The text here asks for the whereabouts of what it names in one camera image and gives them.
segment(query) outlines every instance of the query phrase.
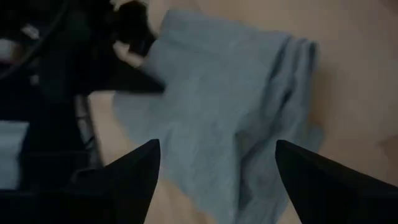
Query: beige carpet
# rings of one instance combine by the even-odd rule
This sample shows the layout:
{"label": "beige carpet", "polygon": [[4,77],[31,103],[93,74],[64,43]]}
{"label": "beige carpet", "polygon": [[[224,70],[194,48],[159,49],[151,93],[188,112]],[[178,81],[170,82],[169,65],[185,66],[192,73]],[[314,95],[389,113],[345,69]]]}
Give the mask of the beige carpet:
{"label": "beige carpet", "polygon": [[[311,119],[325,130],[320,154],[398,185],[398,3],[396,0],[147,0],[155,32],[171,7],[238,20],[259,29],[285,30],[320,44]],[[137,65],[141,58],[121,58]],[[105,161],[135,148],[115,120],[113,93],[90,96]],[[212,223],[173,184],[160,180],[146,223]],[[290,204],[279,223],[300,223]]]}

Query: floor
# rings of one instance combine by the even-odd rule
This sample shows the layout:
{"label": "floor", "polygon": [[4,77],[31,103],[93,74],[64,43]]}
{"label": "floor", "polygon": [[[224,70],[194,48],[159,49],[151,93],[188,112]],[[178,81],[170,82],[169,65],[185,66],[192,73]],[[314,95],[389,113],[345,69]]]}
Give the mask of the floor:
{"label": "floor", "polygon": [[[147,2],[155,32],[167,9],[177,7],[316,40],[320,59],[313,75],[310,118],[325,130],[320,154],[398,185],[398,0]],[[126,55],[126,46],[117,47],[121,58],[138,63],[137,57]],[[90,96],[107,162],[135,147],[113,116],[112,97],[111,92]],[[176,186],[160,180],[146,223],[213,220],[197,211]],[[300,223],[291,204],[279,223]]]}

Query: towel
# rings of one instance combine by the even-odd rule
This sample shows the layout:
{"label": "towel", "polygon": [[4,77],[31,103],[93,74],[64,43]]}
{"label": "towel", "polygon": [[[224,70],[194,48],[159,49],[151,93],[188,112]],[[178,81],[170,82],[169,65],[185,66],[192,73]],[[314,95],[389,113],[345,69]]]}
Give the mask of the towel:
{"label": "towel", "polygon": [[307,121],[316,61],[310,40],[173,10],[142,66],[165,93],[113,107],[135,143],[160,139],[161,175],[218,223],[275,223],[288,201],[276,140],[322,140]]}

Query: beige surface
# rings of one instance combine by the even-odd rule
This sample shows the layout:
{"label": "beige surface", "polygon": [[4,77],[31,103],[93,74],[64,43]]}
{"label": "beige surface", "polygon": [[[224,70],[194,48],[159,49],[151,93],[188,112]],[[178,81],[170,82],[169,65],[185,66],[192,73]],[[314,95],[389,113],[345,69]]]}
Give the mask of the beige surface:
{"label": "beige surface", "polygon": [[[156,31],[168,8],[182,7],[318,41],[311,119],[325,130],[320,154],[398,185],[398,170],[379,145],[398,133],[395,0],[150,1],[150,24]],[[103,155],[115,159],[131,147],[112,118],[110,96],[96,93],[91,98]],[[203,219],[175,186],[160,181],[147,223],[205,223]],[[299,223],[291,204],[280,223]]]}

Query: black cable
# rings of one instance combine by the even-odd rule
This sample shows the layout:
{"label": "black cable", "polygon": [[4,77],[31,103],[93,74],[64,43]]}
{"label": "black cable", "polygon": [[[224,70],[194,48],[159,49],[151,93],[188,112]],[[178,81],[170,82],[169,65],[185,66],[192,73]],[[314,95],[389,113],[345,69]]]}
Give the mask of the black cable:
{"label": "black cable", "polygon": [[41,37],[35,45],[33,45],[28,52],[19,60],[15,65],[13,65],[11,68],[8,68],[5,72],[2,72],[0,74],[0,80],[7,78],[11,76],[12,74],[18,72],[19,70],[23,69],[28,63],[30,63],[33,58],[37,56],[37,54],[40,52],[40,50],[43,48],[44,43],[48,41],[50,36],[55,32],[57,27],[61,24],[62,19],[66,15],[68,8],[70,5],[70,0],[64,0],[62,2],[61,8],[58,12],[58,14],[55,16],[55,19],[53,22],[50,24],[49,30],[43,37]]}

